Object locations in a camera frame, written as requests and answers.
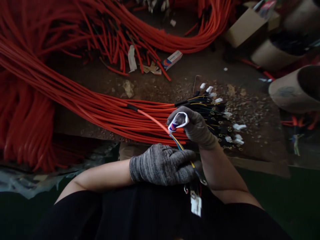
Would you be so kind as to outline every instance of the white tape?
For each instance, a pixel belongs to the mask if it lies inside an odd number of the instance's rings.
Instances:
[[[178,115],[184,115],[185,116],[185,119],[184,119],[184,123],[180,124],[176,121],[176,118]],[[177,130],[177,128],[181,128],[181,127],[184,127],[185,125],[187,125],[189,123],[189,118],[188,118],[188,115],[185,113],[185,112],[178,112],[172,122],[169,124],[168,126],[168,130],[169,130],[169,133],[173,133]]]
[[[129,61],[130,72],[133,72],[137,69],[136,59],[134,58],[134,50],[135,50],[134,46],[130,45],[130,48],[128,51],[128,61]]]

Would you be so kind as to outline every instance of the gray work glove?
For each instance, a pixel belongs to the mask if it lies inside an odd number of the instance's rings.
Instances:
[[[152,145],[145,153],[130,159],[130,176],[133,182],[146,181],[156,185],[177,185],[192,181],[197,175],[191,166],[201,169],[191,150],[171,148],[162,144]]]
[[[189,123],[183,128],[186,131],[186,135],[189,140],[197,143],[199,147],[203,149],[214,149],[214,147],[218,144],[218,139],[209,131],[206,121],[200,115],[200,113],[192,111],[190,108],[185,106],[179,107],[170,114],[167,120],[167,125],[172,122],[174,116],[178,112],[185,112],[188,115]]]

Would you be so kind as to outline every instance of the white plastic connector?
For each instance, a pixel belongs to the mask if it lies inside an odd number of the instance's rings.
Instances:
[[[172,27],[175,27],[177,22],[175,20],[171,19],[170,24]]]
[[[217,93],[210,93],[210,97],[216,97]]]
[[[164,12],[166,10],[166,2],[164,1],[161,5],[161,12]]]
[[[224,114],[223,117],[226,119],[229,119],[232,116],[232,113],[227,111],[225,111],[223,114]]]
[[[227,142],[232,142],[232,138],[230,136],[226,136],[225,139]]]
[[[234,137],[235,137],[236,139],[243,140],[243,138],[241,137],[240,134],[236,134],[236,135],[234,135]]]
[[[205,86],[206,86],[206,84],[202,83],[201,86],[200,86],[200,90],[203,90]]]
[[[217,98],[216,100],[214,100],[215,103],[219,103],[219,102],[222,102],[223,99],[222,98]]]
[[[233,142],[236,143],[236,144],[240,144],[240,145],[244,144],[244,141],[242,141],[242,140],[240,140],[240,139],[238,139],[238,138],[236,138],[235,140],[233,140]]]
[[[240,130],[241,129],[244,129],[244,128],[246,128],[247,126],[246,125],[239,125],[239,124],[234,124],[233,125],[233,128],[234,128],[234,131],[236,131],[236,132],[240,132]]]
[[[206,92],[207,92],[207,93],[211,93],[211,90],[212,90],[212,89],[213,89],[213,87],[210,86],[210,87],[207,88]]]

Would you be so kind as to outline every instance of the small box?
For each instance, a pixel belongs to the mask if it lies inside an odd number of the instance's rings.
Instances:
[[[254,10],[248,8],[224,34],[224,39],[237,48],[267,23],[268,31],[276,29],[280,25],[280,15],[274,11],[270,19],[265,20]]]
[[[167,71],[169,68],[171,68],[176,62],[178,62],[180,60],[182,55],[183,55],[182,52],[177,50],[170,57],[168,57],[166,60],[162,61],[162,66],[163,66],[164,70]]]

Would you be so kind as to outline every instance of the black tape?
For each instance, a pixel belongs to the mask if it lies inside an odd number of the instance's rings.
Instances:
[[[129,108],[129,109],[131,109],[133,111],[136,111],[136,112],[138,111],[138,108],[136,108],[135,106],[132,106],[131,104],[128,104],[127,108]]]
[[[175,107],[179,107],[181,106],[182,104],[185,104],[185,103],[188,103],[188,100],[184,100],[184,101],[181,101],[181,102],[177,102],[174,104]]]

